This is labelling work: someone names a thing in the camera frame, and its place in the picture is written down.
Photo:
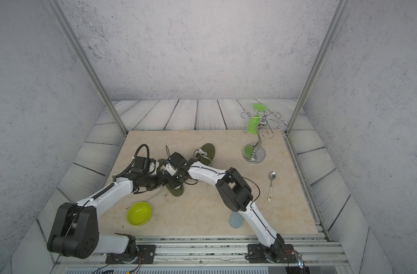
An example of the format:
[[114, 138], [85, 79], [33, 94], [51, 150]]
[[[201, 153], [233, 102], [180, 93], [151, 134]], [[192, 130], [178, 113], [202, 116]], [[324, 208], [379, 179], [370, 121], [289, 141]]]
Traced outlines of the silver metal cup stand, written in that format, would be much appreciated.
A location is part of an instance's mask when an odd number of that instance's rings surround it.
[[[241, 113], [241, 117], [244, 117], [245, 111]], [[279, 130], [285, 132], [287, 130], [287, 122], [282, 120], [282, 114], [276, 111], [269, 111], [268, 109], [262, 115], [262, 119], [257, 125], [257, 141], [249, 143], [242, 150], [243, 158], [252, 164], [262, 163], [266, 157], [266, 151], [263, 148], [263, 139], [271, 139], [274, 136], [274, 131]]]

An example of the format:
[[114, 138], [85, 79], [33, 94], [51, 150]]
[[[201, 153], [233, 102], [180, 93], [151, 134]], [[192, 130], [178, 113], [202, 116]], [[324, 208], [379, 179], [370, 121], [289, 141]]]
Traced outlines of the aluminium front rail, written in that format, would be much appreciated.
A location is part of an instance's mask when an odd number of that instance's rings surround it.
[[[318, 236], [286, 235], [287, 244], [302, 257], [312, 274], [350, 274], [352, 269], [342, 245]], [[155, 245], [152, 267], [250, 267], [247, 247], [254, 236], [139, 237], [137, 244]]]

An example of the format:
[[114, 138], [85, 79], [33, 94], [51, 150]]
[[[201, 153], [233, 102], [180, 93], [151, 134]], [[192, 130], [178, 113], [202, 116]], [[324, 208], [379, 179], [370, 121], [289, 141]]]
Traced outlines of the olive green shoe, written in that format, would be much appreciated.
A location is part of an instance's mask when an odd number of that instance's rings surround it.
[[212, 143], [206, 143], [201, 148], [195, 150], [193, 158], [200, 161], [206, 166], [213, 165], [213, 159], [215, 156], [215, 147]]
[[184, 192], [180, 177], [176, 177], [177, 172], [166, 159], [155, 161], [136, 156], [126, 171], [125, 176], [133, 183], [134, 195], [149, 193], [162, 187], [166, 187], [173, 196], [181, 196]]

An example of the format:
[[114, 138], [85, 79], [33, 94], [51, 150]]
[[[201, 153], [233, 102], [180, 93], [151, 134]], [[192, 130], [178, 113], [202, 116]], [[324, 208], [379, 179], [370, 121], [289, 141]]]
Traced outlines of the lime green bowl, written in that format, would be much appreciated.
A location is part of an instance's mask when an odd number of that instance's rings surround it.
[[137, 202], [127, 211], [127, 222], [132, 226], [142, 226], [151, 218], [151, 206], [147, 202]]

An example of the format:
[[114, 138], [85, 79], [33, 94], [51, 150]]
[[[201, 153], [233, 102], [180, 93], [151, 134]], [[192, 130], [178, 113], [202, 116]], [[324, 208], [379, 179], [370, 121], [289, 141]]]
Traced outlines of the right grey blue insole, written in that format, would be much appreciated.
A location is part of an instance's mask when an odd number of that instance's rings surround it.
[[241, 228], [244, 223], [244, 218], [239, 212], [232, 211], [229, 217], [229, 224], [232, 228]]

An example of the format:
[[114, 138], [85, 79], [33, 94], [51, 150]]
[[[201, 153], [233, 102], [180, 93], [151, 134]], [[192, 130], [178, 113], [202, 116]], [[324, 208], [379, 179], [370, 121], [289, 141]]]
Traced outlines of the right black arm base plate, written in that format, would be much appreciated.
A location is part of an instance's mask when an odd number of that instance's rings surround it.
[[298, 262], [291, 244], [285, 244], [282, 248], [276, 249], [261, 244], [249, 244], [245, 259], [250, 263], [296, 264]]

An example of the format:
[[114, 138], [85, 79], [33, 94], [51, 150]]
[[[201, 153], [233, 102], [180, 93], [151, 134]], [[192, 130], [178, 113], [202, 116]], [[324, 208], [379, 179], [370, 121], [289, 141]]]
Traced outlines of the silver metal spoon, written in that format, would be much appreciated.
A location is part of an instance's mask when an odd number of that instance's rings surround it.
[[270, 171], [269, 172], [269, 180], [270, 180], [270, 186], [269, 186], [269, 191], [268, 191], [268, 195], [267, 195], [267, 200], [271, 201], [272, 200], [272, 190], [273, 190], [273, 181], [276, 178], [276, 172], [275, 171]]

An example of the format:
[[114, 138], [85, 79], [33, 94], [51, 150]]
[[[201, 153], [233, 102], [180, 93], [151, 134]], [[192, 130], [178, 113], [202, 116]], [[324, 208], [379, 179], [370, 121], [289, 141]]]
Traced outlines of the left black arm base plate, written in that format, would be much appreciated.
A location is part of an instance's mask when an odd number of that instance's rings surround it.
[[156, 245], [137, 245], [129, 243], [123, 253], [107, 254], [106, 264], [153, 264], [156, 254]]

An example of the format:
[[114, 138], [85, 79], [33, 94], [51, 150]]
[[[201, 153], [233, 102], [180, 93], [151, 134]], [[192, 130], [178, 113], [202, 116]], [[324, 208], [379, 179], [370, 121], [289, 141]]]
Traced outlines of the green plastic wine glass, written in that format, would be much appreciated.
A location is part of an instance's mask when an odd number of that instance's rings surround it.
[[257, 134], [257, 125], [259, 121], [262, 119], [262, 115], [267, 110], [266, 106], [255, 103], [253, 105], [253, 110], [255, 111], [255, 114], [251, 114], [250, 112], [245, 112], [244, 117], [248, 118], [248, 124], [246, 126], [246, 132], [248, 134], [256, 135]]

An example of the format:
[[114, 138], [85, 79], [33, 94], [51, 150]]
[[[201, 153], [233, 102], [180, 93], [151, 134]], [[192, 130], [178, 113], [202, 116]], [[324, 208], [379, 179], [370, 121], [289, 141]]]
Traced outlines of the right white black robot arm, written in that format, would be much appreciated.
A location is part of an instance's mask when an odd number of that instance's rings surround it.
[[224, 204], [239, 213], [253, 229], [266, 260], [273, 263], [280, 261], [285, 252], [285, 241], [260, 213], [251, 187], [236, 169], [215, 169], [200, 161], [184, 161], [179, 165], [172, 160], [167, 160], [163, 168], [164, 175], [173, 184], [192, 179], [216, 187]]

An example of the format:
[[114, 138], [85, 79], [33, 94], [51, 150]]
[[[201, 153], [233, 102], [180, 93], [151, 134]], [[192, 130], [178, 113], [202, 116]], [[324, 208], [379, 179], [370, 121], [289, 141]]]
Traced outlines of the right aluminium frame post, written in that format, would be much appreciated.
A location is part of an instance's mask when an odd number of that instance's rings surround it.
[[319, 48], [317, 57], [315, 58], [315, 61], [312, 65], [311, 71], [306, 79], [306, 82], [303, 86], [303, 89], [298, 97], [297, 103], [295, 105], [293, 114], [291, 116], [291, 119], [288, 123], [286, 135], [289, 135], [290, 132], [294, 129], [295, 123], [298, 119], [298, 116], [300, 115], [301, 109], [303, 108], [308, 96], [310, 95], [310, 92], [312, 90], [313, 84], [319, 74], [319, 70], [321, 66], [324, 63], [324, 60], [326, 58], [326, 54], [329, 51], [331, 44], [336, 36], [336, 32], [338, 30], [338, 27], [344, 17], [345, 12], [347, 11], [348, 5], [350, 1], [349, 0], [340, 0], [336, 6], [336, 10], [334, 12], [333, 18], [330, 22], [330, 25], [327, 29], [327, 32], [324, 36], [324, 39], [322, 41], [322, 44]]

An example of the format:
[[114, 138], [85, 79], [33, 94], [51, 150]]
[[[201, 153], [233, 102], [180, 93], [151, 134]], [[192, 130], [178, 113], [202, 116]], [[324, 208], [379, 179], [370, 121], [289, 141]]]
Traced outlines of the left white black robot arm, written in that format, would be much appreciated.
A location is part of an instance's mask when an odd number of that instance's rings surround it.
[[133, 260], [137, 247], [131, 236], [102, 235], [100, 217], [113, 205], [130, 194], [151, 191], [158, 186], [155, 177], [159, 164], [149, 155], [134, 154], [131, 163], [112, 182], [77, 203], [64, 203], [56, 213], [47, 249], [65, 257], [86, 259], [90, 255], [123, 255]]

